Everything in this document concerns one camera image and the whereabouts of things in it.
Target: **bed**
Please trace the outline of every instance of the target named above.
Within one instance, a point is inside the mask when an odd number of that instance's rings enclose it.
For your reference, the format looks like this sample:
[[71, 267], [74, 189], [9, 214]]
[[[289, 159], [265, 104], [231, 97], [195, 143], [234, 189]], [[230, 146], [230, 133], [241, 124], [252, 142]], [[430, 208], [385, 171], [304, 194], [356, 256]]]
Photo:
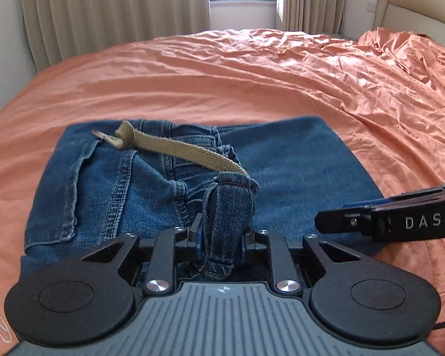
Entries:
[[445, 46], [445, 0], [377, 0], [378, 27], [426, 34]]
[[[39, 73], [0, 112], [0, 354], [16, 342], [3, 302], [18, 279], [34, 191], [69, 124], [146, 118], [217, 126], [305, 115], [328, 123], [385, 196], [439, 185], [445, 47], [399, 28], [374, 29], [359, 42], [207, 31], [118, 45]], [[435, 285], [445, 321], [445, 239], [391, 244], [377, 258]], [[445, 354], [445, 329], [429, 341]]]

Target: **beige headboard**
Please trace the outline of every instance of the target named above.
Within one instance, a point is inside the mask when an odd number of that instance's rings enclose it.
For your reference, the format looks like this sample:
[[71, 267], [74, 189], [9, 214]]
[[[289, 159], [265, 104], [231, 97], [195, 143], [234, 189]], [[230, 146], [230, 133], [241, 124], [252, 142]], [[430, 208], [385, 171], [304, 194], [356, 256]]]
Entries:
[[377, 0], [373, 29], [426, 34], [445, 46], [445, 0]]

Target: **metal screw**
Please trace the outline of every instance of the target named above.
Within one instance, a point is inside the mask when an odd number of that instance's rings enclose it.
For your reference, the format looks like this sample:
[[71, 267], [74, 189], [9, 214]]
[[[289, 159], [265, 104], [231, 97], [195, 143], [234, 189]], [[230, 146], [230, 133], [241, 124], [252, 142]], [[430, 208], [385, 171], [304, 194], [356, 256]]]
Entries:
[[153, 279], [147, 282], [147, 289], [152, 292], [164, 292], [170, 287], [170, 284], [164, 279]]
[[295, 292], [300, 288], [300, 285], [292, 279], [285, 279], [277, 282], [275, 287], [282, 292]]

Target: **fabric strap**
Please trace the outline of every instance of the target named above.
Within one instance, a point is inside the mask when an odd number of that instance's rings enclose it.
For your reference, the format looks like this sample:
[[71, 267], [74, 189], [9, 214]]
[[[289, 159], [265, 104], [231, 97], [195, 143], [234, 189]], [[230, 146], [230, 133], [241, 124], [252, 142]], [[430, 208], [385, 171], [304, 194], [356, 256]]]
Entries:
[[142, 150], [186, 159], [216, 172], [229, 171], [248, 176], [246, 170], [221, 154], [190, 143], [145, 134], [134, 129], [127, 121], [122, 122], [115, 131], [117, 137], [96, 130], [93, 130], [93, 134], [119, 150], [135, 147], [141, 148]]

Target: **jeans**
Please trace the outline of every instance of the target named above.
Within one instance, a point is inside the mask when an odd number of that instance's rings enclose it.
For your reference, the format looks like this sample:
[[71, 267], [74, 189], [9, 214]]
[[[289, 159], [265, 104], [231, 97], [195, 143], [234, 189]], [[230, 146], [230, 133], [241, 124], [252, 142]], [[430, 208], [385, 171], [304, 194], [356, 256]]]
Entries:
[[[113, 135], [120, 121], [72, 125], [39, 183], [26, 226], [21, 275], [119, 234], [147, 239], [163, 229], [189, 228], [202, 212], [202, 276], [224, 279], [234, 270], [246, 229], [275, 230], [300, 241], [318, 233], [318, 211], [382, 197], [356, 157], [318, 117], [229, 127], [153, 120], [131, 124], [147, 134], [222, 154], [250, 177], [145, 150], [117, 150], [91, 133]], [[382, 247], [360, 233], [327, 238], [368, 255]], [[194, 269], [181, 274], [194, 278]]]

